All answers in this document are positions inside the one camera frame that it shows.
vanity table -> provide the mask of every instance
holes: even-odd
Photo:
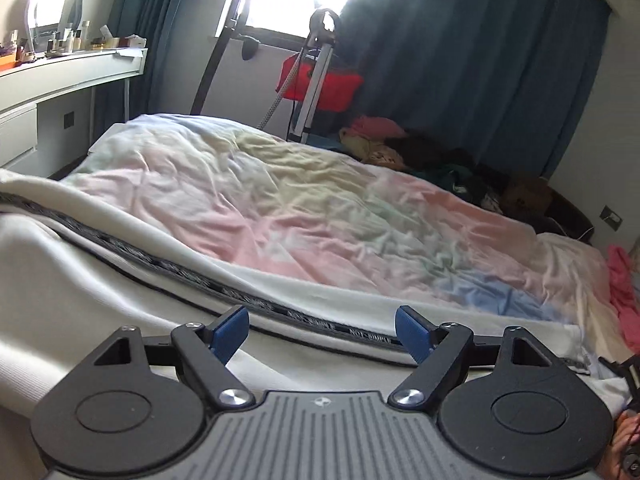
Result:
[[[125,117],[129,119],[129,79],[144,73],[146,49],[124,48],[78,52],[41,59],[0,72],[0,166],[20,173],[37,160],[38,104],[77,90],[92,88],[88,143],[94,142],[95,87],[124,80]]]

gray ribbed panel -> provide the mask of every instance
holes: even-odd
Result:
[[[328,399],[330,403],[319,399]],[[183,462],[148,480],[496,480],[446,446],[427,416],[377,392],[271,392],[220,416]],[[596,480],[588,473],[580,480]],[[53,474],[47,480],[66,480]]]

orange box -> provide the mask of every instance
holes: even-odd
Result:
[[[15,62],[15,52],[8,56],[0,57],[0,70],[8,70],[14,68],[17,65]]]

dark teal curtain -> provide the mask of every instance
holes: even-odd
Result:
[[[365,78],[354,113],[550,174],[600,63],[603,0],[350,0],[337,53]]]
[[[145,74],[131,80],[131,118],[157,111],[162,70],[169,40],[181,0],[115,0],[109,28],[116,37],[137,34],[147,38]],[[113,123],[122,122],[122,83],[105,85],[97,95],[96,129],[103,133]]]

wall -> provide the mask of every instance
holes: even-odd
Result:
[[[0,0],[0,38],[11,30],[24,37],[24,9],[28,0]],[[91,20],[92,37],[107,22],[113,0],[84,0],[82,19]],[[75,125],[64,129],[63,117],[75,113]],[[38,105],[38,149],[12,166],[13,171],[49,176],[86,154],[89,148],[90,91],[82,90]]]
[[[607,1],[614,12],[598,75],[550,181],[590,218],[601,250],[629,249],[640,234],[640,0]],[[599,218],[605,205],[623,219],[617,232]]]
[[[226,0],[182,0],[164,69],[159,109],[188,114],[200,78],[215,45]],[[232,40],[225,50],[203,108],[203,114],[255,126],[276,97],[282,62],[291,52],[261,45],[257,55],[243,61],[242,43]],[[289,123],[290,102],[283,102],[266,131],[283,137]]]

